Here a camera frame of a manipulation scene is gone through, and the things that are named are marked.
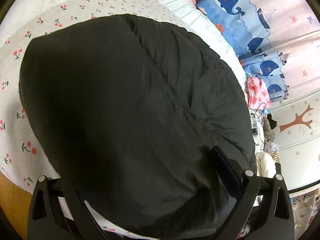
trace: black cloth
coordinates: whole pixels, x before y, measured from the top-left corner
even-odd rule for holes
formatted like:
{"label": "black cloth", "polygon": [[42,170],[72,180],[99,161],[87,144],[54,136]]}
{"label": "black cloth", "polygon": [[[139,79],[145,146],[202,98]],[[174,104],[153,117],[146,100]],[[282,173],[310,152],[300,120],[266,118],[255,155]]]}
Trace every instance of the black cloth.
{"label": "black cloth", "polygon": [[268,121],[269,121],[269,123],[270,123],[270,128],[271,128],[271,129],[276,128],[276,126],[277,126],[277,121],[272,120],[272,115],[271,115],[271,114],[267,114],[267,119],[268,119]]}
{"label": "black cloth", "polygon": [[281,164],[280,163],[275,163],[276,166],[276,173],[281,174]]}
{"label": "black cloth", "polygon": [[235,204],[218,145],[255,170],[244,94],[197,35],[114,15],[33,39],[20,98],[55,170],[103,217],[155,238],[213,234]]}

